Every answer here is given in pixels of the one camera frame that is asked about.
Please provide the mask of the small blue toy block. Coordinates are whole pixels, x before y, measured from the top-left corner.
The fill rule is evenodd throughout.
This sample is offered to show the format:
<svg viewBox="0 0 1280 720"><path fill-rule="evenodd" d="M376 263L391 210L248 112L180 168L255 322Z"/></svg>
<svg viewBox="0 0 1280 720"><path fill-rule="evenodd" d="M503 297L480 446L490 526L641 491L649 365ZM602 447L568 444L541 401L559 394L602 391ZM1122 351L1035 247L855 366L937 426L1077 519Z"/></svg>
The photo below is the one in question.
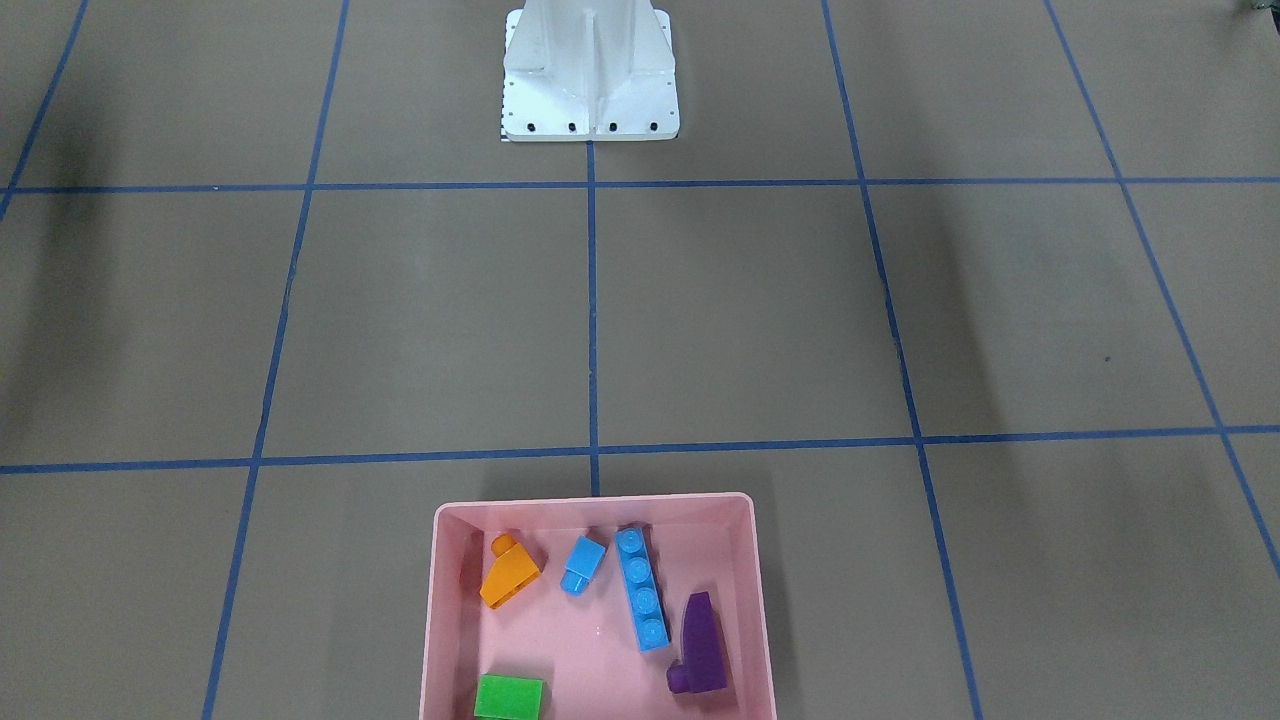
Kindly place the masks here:
<svg viewBox="0 0 1280 720"><path fill-rule="evenodd" d="M564 562L564 574L561 578L561 589L573 597L585 593L594 582L599 568L605 557L604 544L588 536L580 536Z"/></svg>

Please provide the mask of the orange toy block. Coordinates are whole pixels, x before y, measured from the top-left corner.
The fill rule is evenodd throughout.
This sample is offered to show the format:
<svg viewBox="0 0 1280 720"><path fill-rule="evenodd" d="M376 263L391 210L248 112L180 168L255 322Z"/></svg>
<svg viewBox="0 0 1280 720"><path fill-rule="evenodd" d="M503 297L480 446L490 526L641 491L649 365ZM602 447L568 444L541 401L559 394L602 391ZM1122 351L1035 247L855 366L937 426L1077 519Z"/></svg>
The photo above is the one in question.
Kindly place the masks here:
<svg viewBox="0 0 1280 720"><path fill-rule="evenodd" d="M483 578L479 596L486 607L497 610L541 575L531 553L511 533L490 543L493 564Z"/></svg>

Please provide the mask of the long blue toy block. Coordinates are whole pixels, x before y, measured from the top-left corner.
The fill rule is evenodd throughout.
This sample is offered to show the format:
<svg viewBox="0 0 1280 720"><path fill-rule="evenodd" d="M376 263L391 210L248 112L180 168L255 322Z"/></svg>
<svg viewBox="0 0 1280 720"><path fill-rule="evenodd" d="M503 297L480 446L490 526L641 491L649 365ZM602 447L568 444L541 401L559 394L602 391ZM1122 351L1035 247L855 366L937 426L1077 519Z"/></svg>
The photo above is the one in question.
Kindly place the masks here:
<svg viewBox="0 0 1280 720"><path fill-rule="evenodd" d="M637 648L649 652L668 647L666 615L643 529L626 527L617 530L614 547Z"/></svg>

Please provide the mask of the purple toy block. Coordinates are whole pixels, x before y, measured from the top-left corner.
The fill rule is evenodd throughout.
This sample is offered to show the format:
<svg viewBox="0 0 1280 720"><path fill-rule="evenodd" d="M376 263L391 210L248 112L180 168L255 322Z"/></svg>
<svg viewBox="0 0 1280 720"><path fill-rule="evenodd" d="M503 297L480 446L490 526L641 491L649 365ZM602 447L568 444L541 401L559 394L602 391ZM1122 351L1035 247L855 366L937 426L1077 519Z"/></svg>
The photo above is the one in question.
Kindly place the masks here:
<svg viewBox="0 0 1280 720"><path fill-rule="evenodd" d="M704 694L726 689L728 671L722 633L708 591L689 596L680 634L681 656L667 669L672 694Z"/></svg>

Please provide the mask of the green toy block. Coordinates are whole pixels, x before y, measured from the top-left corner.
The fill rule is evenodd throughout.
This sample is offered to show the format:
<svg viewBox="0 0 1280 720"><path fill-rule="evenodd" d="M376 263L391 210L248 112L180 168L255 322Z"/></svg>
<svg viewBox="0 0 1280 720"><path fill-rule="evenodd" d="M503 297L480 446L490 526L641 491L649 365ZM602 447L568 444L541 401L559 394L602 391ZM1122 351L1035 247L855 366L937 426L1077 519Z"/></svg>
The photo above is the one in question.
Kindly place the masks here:
<svg viewBox="0 0 1280 720"><path fill-rule="evenodd" d="M538 720L547 683L538 678L483 674L474 701L476 719Z"/></svg>

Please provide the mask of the pink plastic box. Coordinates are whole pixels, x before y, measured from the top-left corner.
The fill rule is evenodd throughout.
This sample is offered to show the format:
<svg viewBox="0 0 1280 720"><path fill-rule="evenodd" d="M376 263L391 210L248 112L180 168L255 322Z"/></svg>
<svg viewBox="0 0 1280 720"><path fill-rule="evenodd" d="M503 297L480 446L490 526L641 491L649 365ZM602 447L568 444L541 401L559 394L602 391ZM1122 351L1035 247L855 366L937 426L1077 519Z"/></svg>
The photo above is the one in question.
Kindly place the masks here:
<svg viewBox="0 0 1280 720"><path fill-rule="evenodd" d="M671 643L641 652L614 533L643 529ZM511 533L541 575L493 610L479 596L490 543ZM605 546L594 582L561 589L580 536ZM672 694L689 596L708 591L728 687ZM442 505L433 519L419 716L471 719L483 674L547 683L544 719L774 719L778 715L753 500L741 492Z"/></svg>

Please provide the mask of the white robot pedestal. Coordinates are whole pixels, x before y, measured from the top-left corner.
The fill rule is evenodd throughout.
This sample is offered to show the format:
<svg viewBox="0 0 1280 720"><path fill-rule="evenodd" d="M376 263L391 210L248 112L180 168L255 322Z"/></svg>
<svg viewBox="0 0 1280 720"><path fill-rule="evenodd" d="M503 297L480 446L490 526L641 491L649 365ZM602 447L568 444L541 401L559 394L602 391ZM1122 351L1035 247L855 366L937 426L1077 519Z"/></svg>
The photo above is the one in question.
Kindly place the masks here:
<svg viewBox="0 0 1280 720"><path fill-rule="evenodd" d="M677 138L672 20L649 1L526 1L504 22L500 140Z"/></svg>

